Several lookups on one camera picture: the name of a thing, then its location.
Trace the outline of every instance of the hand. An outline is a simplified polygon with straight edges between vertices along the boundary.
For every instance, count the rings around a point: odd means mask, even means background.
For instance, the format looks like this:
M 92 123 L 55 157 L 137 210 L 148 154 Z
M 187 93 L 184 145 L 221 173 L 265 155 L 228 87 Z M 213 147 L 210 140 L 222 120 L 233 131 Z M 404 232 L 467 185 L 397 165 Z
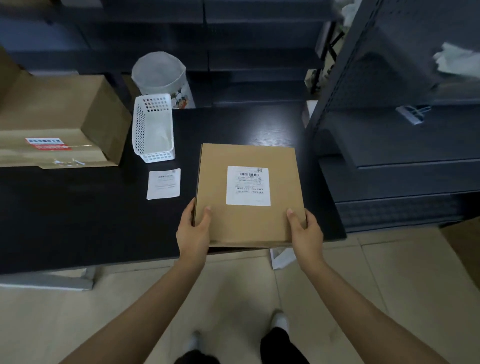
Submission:
M 324 263 L 322 253 L 324 234 L 318 226 L 317 219 L 309 210 L 305 209 L 305 215 L 307 216 L 306 229 L 300 225 L 298 216 L 290 208 L 287 210 L 292 230 L 293 251 L 301 270 L 307 273 Z
M 202 267 L 207 259 L 208 246 L 210 244 L 210 220 L 212 210 L 205 207 L 204 217 L 198 226 L 192 226 L 192 212 L 195 205 L 195 197 L 183 211 L 177 229 L 177 243 L 180 249 L 179 261 L 184 261 L 192 267 Z

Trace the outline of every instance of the table top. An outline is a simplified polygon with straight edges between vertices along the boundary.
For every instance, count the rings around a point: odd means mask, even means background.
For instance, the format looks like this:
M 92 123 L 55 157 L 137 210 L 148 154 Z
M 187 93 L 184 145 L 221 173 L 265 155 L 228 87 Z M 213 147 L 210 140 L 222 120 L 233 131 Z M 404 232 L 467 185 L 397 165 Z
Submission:
M 345 238 L 301 121 L 302 104 L 174 110 L 175 159 L 144 163 L 128 136 L 119 167 L 0 168 L 0 274 L 178 257 L 202 143 L 295 147 L 305 207 Z M 148 172 L 181 168 L 180 196 L 146 199 Z M 211 248 L 218 251 L 225 248 Z

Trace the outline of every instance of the white plastic basket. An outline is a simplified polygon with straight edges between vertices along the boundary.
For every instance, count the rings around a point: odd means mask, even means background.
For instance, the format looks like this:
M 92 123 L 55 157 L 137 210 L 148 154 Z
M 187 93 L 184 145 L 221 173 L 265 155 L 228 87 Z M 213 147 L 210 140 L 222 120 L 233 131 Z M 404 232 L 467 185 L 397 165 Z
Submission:
M 135 154 L 146 163 L 175 159 L 170 94 L 135 99 L 132 144 Z

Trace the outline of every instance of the shoe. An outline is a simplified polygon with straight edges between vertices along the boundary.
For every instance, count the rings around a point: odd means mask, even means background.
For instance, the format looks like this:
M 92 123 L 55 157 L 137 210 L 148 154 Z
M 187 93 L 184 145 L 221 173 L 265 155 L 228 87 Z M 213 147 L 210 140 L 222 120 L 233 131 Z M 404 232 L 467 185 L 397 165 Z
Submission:
M 185 344 L 184 352 L 191 352 L 193 350 L 198 350 L 203 352 L 203 349 L 204 349 L 204 340 L 202 338 L 202 335 L 199 331 L 194 331 L 190 335 L 188 342 Z
M 289 334 L 288 319 L 287 316 L 283 313 L 283 311 L 276 310 L 274 312 L 274 315 L 272 316 L 272 321 L 270 322 L 270 329 L 273 328 L 282 328 L 287 332 L 287 334 Z

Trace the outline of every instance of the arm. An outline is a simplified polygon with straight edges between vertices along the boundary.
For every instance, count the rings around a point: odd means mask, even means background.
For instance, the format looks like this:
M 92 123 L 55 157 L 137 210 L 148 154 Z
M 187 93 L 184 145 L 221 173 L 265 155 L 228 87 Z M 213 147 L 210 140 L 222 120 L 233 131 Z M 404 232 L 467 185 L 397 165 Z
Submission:
M 134 304 L 67 356 L 61 364 L 143 363 L 170 324 L 202 271 L 208 245 L 211 211 L 192 226 L 193 199 L 177 231 L 180 259 Z
M 428 345 L 397 324 L 350 286 L 325 261 L 323 233 L 308 210 L 307 229 L 287 211 L 292 242 L 300 268 L 317 290 L 346 337 L 366 364 L 445 364 Z

